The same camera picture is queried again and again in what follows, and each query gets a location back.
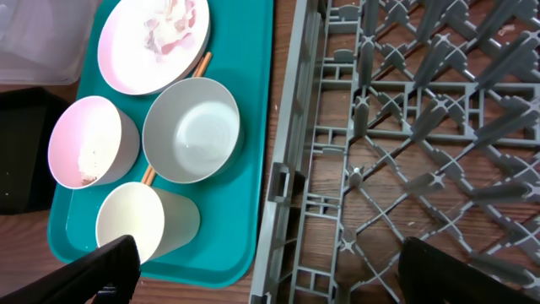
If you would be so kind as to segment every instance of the food residue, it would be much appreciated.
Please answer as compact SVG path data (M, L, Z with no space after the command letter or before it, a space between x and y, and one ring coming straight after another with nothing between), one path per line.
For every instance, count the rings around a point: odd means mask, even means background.
M164 48L183 39L190 32L194 17L190 0L161 0L152 16L144 22L148 31L145 46L157 55L164 55Z
M507 24L505 26L503 26L503 28L501 30L499 30L499 35L500 36L503 36L505 35L507 32L511 32L511 31L514 31L516 30L516 26L513 25L513 24Z
M82 185L87 186L102 177L116 157L118 145L114 135L104 128L95 128L83 137L78 155L78 171Z

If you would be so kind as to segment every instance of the pink bowl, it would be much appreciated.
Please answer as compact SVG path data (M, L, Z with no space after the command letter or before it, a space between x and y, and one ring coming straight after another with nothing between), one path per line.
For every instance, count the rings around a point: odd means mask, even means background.
M101 31L98 65L106 83L123 94L146 95L166 89L195 68L206 48L210 13L207 0L193 2L194 22L190 33L157 58L146 49L144 22L155 1L121 0Z
M103 171L91 182L79 170L81 153L89 153L82 151L88 150L89 138L93 138L90 144L93 148L110 152L110 157L103 158L99 166ZM139 148L140 138L133 120L106 98L89 96L73 103L52 130L49 168L57 182L66 188L102 185L126 175L137 159Z

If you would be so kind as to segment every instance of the chopstick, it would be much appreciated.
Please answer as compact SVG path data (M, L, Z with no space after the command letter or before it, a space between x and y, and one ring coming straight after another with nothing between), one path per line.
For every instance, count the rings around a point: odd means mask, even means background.
M212 59L212 53L207 52L206 55L199 61L199 64L195 68L195 72L193 72L192 77L201 77L204 75L204 72L206 72L206 68L208 67L208 64L210 63L210 59ZM143 179L141 182L145 185L151 186L154 182L156 171L154 168L152 168L151 165L148 165L148 168L146 168L146 171L144 172Z

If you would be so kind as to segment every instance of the dish rack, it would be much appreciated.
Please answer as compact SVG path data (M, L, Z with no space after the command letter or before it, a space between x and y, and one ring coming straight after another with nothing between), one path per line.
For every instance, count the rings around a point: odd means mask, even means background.
M540 300L538 1L334 2L296 3L250 303L402 301L407 236Z

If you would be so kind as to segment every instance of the gray plastic rack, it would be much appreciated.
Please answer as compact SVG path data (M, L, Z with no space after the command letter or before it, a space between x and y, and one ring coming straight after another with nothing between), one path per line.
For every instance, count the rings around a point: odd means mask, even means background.
M494 0L491 11L486 12L478 25L469 22L468 0L361 0L357 5L334 7L320 0L297 0L294 13L293 34L290 40L289 59L279 112L276 144L268 185L262 226L256 251L250 303L274 303L278 287L289 282L289 303L294 302L297 290L319 296L328 303L349 303L350 294L364 285L378 282L386 289L393 301L399 302L397 291L384 279L392 271L399 252L386 260L386 267L377 269L357 242L358 235L377 220L390 228L398 241L405 236L392 222L389 213L406 198L412 198L437 223L435 227L418 236L427 240L447 232L467 252L467 262L497 280L520 285L531 297L540 300L540 277L531 269L509 263L494 254L504 247L520 248L536 265L540 266L540 216L524 223L500 213L498 207L505 204L535 203L540 200L540 175L535 167L540 164L540 154L531 160L500 153L499 147L522 147L537 151L540 147L540 73L537 49L540 46L540 20L538 0ZM424 10L423 18L416 26L411 23L410 13L417 6ZM386 17L380 20L380 12ZM531 31L522 31L512 42L501 45L494 37L509 19L517 19ZM402 26L414 36L413 41L393 46L380 42L379 36L394 24ZM456 45L448 35L438 34L449 27L465 38ZM339 49L327 54L328 36L332 34L356 34L355 47ZM428 52L415 73L408 70L407 54L417 47ZM467 70L467 54L480 50L491 59L481 73ZM375 55L384 57L380 66L374 64ZM406 81L377 80L388 69L399 71ZM435 81L445 71L453 69L462 82ZM343 79L341 74L351 74ZM504 83L511 74L520 83ZM348 123L345 128L317 124L321 92L350 90ZM390 95L387 92L399 92ZM429 100L427 104L410 100ZM484 103L494 100L505 114L485 123ZM370 104L379 104L378 112L370 115ZM377 129L383 120L394 117L400 129ZM471 125L475 119L478 123ZM444 121L452 120L459 132L437 132ZM507 135L524 130L523 138ZM326 134L327 143L319 143L316 136ZM345 143L336 144L332 139L345 137ZM375 143L374 138L390 138L402 141L395 149L387 150ZM433 142L461 144L459 154L450 155ZM373 151L378 161L372 166L353 163L349 150L353 145L365 145ZM436 164L437 170L426 172L414 179L407 179L396 158L411 145L418 146L427 156L426 162ZM480 151L503 173L504 177L489 187L474 187L459 160L472 151ZM343 158L343 174L339 196L331 197L311 193L314 156ZM366 181L382 168L390 169L402 185L402 195L390 206L381 206L370 195ZM437 209L427 197L445 188L450 179L467 197L455 212ZM295 194L300 193L300 206L292 204ZM364 196L377 215L355 229L343 224L345 198L350 193ZM300 208L298 234L288 236L292 209ZM505 231L505 236L488 250L476 252L467 243L456 222L468 210L481 209L493 222ZM305 222L319 217L335 223L332 266L329 271L310 268L300 263ZM295 249L291 270L282 271L285 247ZM347 252L363 260L373 274L371 279L343 285L336 280L339 254ZM310 276L308 285L300 286L298 273ZM317 278L326 278L327 292L316 288Z

